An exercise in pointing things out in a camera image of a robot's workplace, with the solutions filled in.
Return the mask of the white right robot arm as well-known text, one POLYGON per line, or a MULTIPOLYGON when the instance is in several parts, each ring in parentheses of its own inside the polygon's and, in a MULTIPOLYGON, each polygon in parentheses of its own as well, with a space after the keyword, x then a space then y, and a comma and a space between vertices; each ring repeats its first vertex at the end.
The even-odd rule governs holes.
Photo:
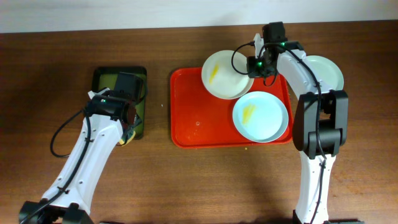
POLYGON ((262 27, 250 45, 247 60, 251 78, 282 75, 298 98, 293 141, 301 160, 300 195, 293 223, 329 223, 328 188, 336 155, 346 142, 348 95, 324 83, 310 66, 297 41, 285 36, 282 22, 262 27))

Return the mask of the red plastic tray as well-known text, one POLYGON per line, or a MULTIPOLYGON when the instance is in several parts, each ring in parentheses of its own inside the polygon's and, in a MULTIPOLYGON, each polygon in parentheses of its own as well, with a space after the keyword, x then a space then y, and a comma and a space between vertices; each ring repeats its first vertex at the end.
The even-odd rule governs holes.
POLYGON ((201 68, 180 68, 170 77, 170 122, 174 144, 184 149, 251 146, 233 123, 238 99, 210 94, 201 80, 201 68))

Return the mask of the light green plate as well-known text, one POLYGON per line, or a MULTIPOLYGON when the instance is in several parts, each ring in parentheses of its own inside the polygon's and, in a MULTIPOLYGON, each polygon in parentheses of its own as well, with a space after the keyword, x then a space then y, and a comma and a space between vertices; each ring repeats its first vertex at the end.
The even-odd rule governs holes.
POLYGON ((307 60, 313 69, 317 72, 318 78, 332 87, 333 90, 342 90, 344 87, 343 73, 340 68, 330 59, 309 55, 307 60))

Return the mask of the white plate with yellow stain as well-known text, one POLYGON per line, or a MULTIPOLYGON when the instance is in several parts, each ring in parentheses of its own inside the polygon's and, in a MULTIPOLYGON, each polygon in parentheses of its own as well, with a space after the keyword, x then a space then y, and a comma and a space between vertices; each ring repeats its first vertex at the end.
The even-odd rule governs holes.
POLYGON ((201 80, 206 90, 217 98, 232 100, 245 95, 253 78, 238 73, 231 64, 232 50, 222 50, 209 56, 202 66, 201 80))

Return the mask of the yellow green sponge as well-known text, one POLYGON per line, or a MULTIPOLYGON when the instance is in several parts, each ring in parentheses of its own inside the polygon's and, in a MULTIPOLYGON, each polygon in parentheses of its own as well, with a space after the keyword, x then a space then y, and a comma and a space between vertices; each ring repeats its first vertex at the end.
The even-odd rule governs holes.
POLYGON ((129 134, 126 134, 122 139, 120 139, 118 146, 125 146, 134 139, 135 135, 135 131, 131 131, 129 134))

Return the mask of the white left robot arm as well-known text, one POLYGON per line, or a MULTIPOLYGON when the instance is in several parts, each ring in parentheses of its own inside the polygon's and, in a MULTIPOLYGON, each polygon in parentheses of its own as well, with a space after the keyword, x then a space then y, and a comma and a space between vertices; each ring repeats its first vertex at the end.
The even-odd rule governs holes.
POLYGON ((66 163, 39 202, 26 201, 19 223, 91 223, 91 203, 101 173, 116 146, 136 139, 144 123, 146 72, 119 72, 112 88, 89 91, 80 110, 83 124, 66 163))

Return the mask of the light blue plate yellow stain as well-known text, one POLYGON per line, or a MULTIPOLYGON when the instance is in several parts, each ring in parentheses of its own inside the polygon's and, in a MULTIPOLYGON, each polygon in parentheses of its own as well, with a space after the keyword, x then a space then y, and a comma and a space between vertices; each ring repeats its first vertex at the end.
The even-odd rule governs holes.
POLYGON ((233 107, 232 118, 239 134, 259 143, 280 138, 289 124, 289 114, 283 102, 263 91, 240 97, 233 107))

